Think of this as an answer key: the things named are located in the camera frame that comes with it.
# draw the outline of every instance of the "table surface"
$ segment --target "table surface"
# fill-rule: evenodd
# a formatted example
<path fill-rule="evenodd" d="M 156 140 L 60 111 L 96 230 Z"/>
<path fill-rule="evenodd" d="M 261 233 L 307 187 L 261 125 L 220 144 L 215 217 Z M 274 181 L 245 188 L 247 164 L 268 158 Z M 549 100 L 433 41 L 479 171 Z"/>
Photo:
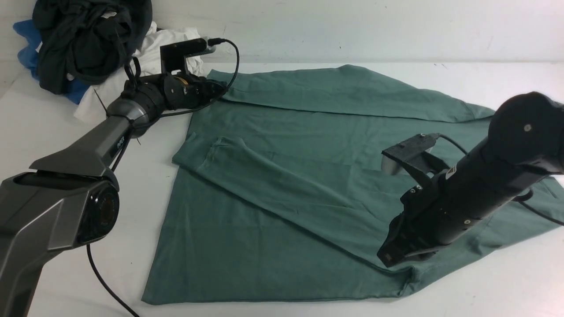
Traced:
<path fill-rule="evenodd" d="M 531 90 L 564 100 L 564 64 L 358 64 L 420 88 L 435 89 L 490 108 Z M 242 64 L 244 73 L 339 64 Z M 207 64 L 232 71 L 232 64 Z M 39 88 L 25 72 L 0 100 L 0 178 L 26 171 L 91 126 L 73 117 L 75 105 Z M 177 168 L 171 163 L 186 135 L 188 116 L 159 121 L 131 142 L 117 177 L 118 222 L 92 245 L 110 287 L 147 316 L 564 316 L 564 230 L 557 229 L 490 254 L 400 300 L 322 303 L 198 303 L 150 306 L 140 298 L 156 249 Z M 84 248 L 49 262 L 29 313 L 43 316 L 128 316 L 92 273 Z"/>

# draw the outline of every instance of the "green shirt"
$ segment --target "green shirt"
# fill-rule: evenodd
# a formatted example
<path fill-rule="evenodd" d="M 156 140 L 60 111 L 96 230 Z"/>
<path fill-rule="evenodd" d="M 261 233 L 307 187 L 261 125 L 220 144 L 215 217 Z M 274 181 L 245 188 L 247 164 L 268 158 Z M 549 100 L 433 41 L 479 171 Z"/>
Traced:
<path fill-rule="evenodd" d="M 230 74 L 212 72 L 216 80 Z M 555 225 L 510 202 L 426 262 L 376 253 L 415 185 L 381 151 L 419 133 L 467 149 L 493 111 L 355 66 L 240 74 L 194 114 L 143 301 L 325 301 L 407 296 L 495 249 Z M 449 165 L 463 154 L 439 141 Z M 530 204 L 560 217 L 547 179 Z"/>

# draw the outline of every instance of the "black cable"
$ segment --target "black cable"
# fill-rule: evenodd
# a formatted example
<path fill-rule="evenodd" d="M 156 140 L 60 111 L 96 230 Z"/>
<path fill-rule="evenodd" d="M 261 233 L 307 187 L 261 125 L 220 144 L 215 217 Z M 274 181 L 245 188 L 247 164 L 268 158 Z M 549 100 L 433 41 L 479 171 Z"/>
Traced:
<path fill-rule="evenodd" d="M 520 203 L 523 207 L 527 208 L 529 211 L 535 213 L 536 215 L 541 216 L 541 217 L 543 217 L 544 219 L 546 219 L 546 220 L 548 220 L 548 221 L 550 221 L 550 222 L 553 222 L 553 223 L 555 223 L 555 224 L 559 224 L 560 226 L 563 226 L 563 227 L 564 227 L 564 222 L 562 222 L 562 221 L 560 221 L 560 220 L 556 220 L 556 219 L 554 219 L 554 218 L 551 218 L 551 217 L 549 217 L 549 216 L 547 216 L 547 215 L 541 213 L 540 211 L 538 211 L 538 210 L 536 210 L 535 208 L 529 206 L 529 205 L 526 204 L 525 202 L 519 202 L 519 203 Z"/>
<path fill-rule="evenodd" d="M 459 148 L 459 150 L 461 150 L 465 155 L 468 154 L 468 151 L 466 151 L 460 144 L 458 144 L 456 141 L 454 141 L 454 140 L 451 139 L 450 137 L 447 137 L 446 135 L 443 135 L 443 134 L 439 134 L 439 136 L 440 136 L 441 138 L 443 138 L 443 139 L 449 141 L 450 143 L 452 143 L 452 144 L 453 144 L 454 146 L 456 146 L 457 148 Z M 533 191 L 532 191 L 532 189 L 529 189 L 529 192 L 528 192 L 528 193 L 526 193 L 526 194 L 523 195 L 523 196 L 518 196 L 518 197 L 516 197 L 516 198 L 518 198 L 518 199 L 517 199 L 517 200 L 514 200 L 514 201 L 520 203 L 523 207 L 527 208 L 530 212 L 532 212 L 532 213 L 534 213 L 534 214 L 536 214 L 536 215 L 538 215 L 538 216 L 540 216 L 540 217 L 543 217 L 544 219 L 546 219 L 546 220 L 548 220 L 548 221 L 550 221 L 550 222 L 552 222 L 552 223 L 555 223 L 555 224 L 558 224 L 558 225 L 564 227 L 564 222 L 562 222 L 562 221 L 560 221 L 560 220 L 557 220 L 557 219 L 554 219 L 554 218 L 552 218 L 552 217 L 549 217 L 549 216 L 547 216 L 547 215 L 541 213 L 540 211 L 536 210 L 535 208 L 529 206 L 529 204 L 526 204 L 524 201 L 520 201 L 520 200 L 519 200 L 519 199 L 526 199 L 526 200 L 528 200 L 528 199 L 530 199 L 532 196 L 533 196 Z"/>
<path fill-rule="evenodd" d="M 102 286 L 106 289 L 106 291 L 113 297 L 114 300 L 120 303 L 120 305 L 123 306 L 133 317 L 140 317 L 139 314 L 137 314 L 133 309 L 131 309 L 131 307 L 129 307 L 126 303 L 124 303 L 124 301 L 122 301 L 121 298 L 119 298 L 119 296 L 116 295 L 111 290 L 111 288 L 108 286 L 108 284 L 106 284 L 102 276 L 100 276 L 100 272 L 98 272 L 98 269 L 94 264 L 94 259 L 92 259 L 92 251 L 90 250 L 90 244 L 86 245 L 86 253 L 88 254 L 88 261 L 90 262 L 90 267 L 92 267 L 94 274 L 96 275 Z"/>
<path fill-rule="evenodd" d="M 207 106 L 213 104 L 214 102 L 216 102 L 217 100 L 219 100 L 221 97 L 223 97 L 231 88 L 231 85 L 233 85 L 233 82 L 235 81 L 235 79 L 237 78 L 237 74 L 239 74 L 239 64 L 241 62 L 241 56 L 239 55 L 239 48 L 237 47 L 237 45 L 235 45 L 235 43 L 231 42 L 228 39 L 224 39 L 224 38 L 214 38 L 214 39 L 210 39 L 208 41 L 208 43 L 210 43 L 210 45 L 215 46 L 217 44 L 221 44 L 221 43 L 229 43 L 231 44 L 231 46 L 233 46 L 233 48 L 235 49 L 235 54 L 237 55 L 237 64 L 235 66 L 235 72 L 233 73 L 233 77 L 231 78 L 231 81 L 227 84 L 227 86 L 225 86 L 225 89 L 223 89 L 223 92 L 218 95 L 217 97 L 215 97 L 214 99 L 212 99 L 210 102 L 206 103 L 205 105 L 199 106 L 197 108 L 194 109 L 189 109 L 189 110 L 184 110 L 184 111 L 177 111 L 177 112 L 173 112 L 173 113 L 166 113 L 164 115 L 161 115 L 161 118 L 165 118 L 165 117 L 174 117 L 174 116 L 180 116 L 180 115 L 185 115 L 187 113 L 192 113 L 192 112 L 196 112 L 196 111 L 200 111 L 204 108 L 206 108 Z"/>
<path fill-rule="evenodd" d="M 464 155 L 468 155 L 468 151 L 466 151 L 460 144 L 458 144 L 457 141 L 454 141 L 453 139 L 451 139 L 450 137 L 447 137 L 444 134 L 440 134 L 439 133 L 439 137 L 449 141 L 450 143 L 452 143 L 455 147 L 459 148 L 459 150 L 462 151 L 462 153 L 464 153 Z"/>
<path fill-rule="evenodd" d="M 118 154 L 116 161 L 112 166 L 112 171 L 116 171 L 116 167 L 120 163 L 121 158 L 124 156 L 125 150 L 127 149 L 127 145 L 129 144 L 130 140 L 131 138 L 129 136 L 125 137 L 124 145 L 121 147 L 120 154 Z M 108 286 L 108 284 L 106 284 L 106 282 L 100 275 L 100 272 L 98 272 L 96 265 L 94 264 L 94 259 L 92 258 L 92 251 L 90 250 L 90 244 L 86 245 L 86 253 L 88 254 L 88 261 L 90 262 L 90 267 L 92 267 L 94 275 L 96 275 L 98 281 L 100 281 L 100 284 L 102 284 L 102 286 L 113 297 L 113 299 L 115 299 L 118 303 L 120 303 L 120 305 L 123 306 L 133 317 L 140 317 L 133 309 L 131 309 L 131 307 L 129 307 L 123 300 L 121 300 L 121 298 L 118 295 L 116 295 L 112 291 L 112 289 Z"/>
<path fill-rule="evenodd" d="M 124 156 L 125 150 L 127 149 L 127 145 L 129 145 L 130 140 L 131 138 L 129 137 L 129 135 L 125 136 L 124 146 L 121 147 L 120 154 L 117 155 L 116 161 L 112 165 L 112 171 L 116 171 L 116 167 L 120 163 L 121 158 Z"/>

